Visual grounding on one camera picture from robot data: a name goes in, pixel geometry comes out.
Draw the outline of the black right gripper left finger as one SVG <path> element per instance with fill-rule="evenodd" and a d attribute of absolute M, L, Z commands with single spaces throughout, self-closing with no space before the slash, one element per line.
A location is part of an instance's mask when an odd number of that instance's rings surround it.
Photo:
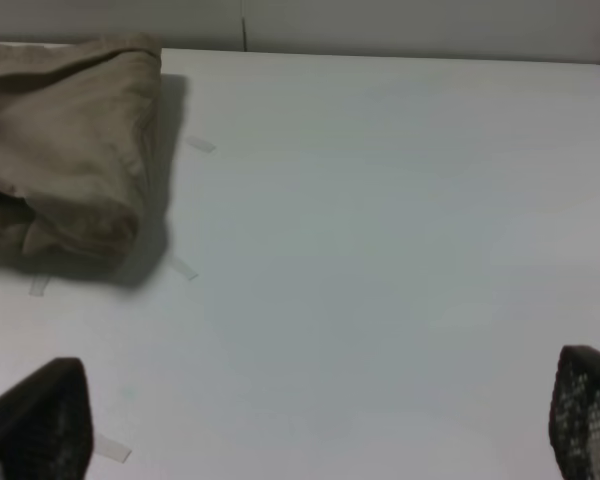
<path fill-rule="evenodd" d="M 0 479 L 83 479 L 92 454 L 81 360 L 56 358 L 0 396 Z"/>

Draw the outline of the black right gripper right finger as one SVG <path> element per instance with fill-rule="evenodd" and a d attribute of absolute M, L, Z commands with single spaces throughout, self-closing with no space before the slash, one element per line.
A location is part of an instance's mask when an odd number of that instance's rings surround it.
<path fill-rule="evenodd" d="M 548 433 L 564 479 L 600 479 L 600 351 L 586 345 L 562 348 Z"/>

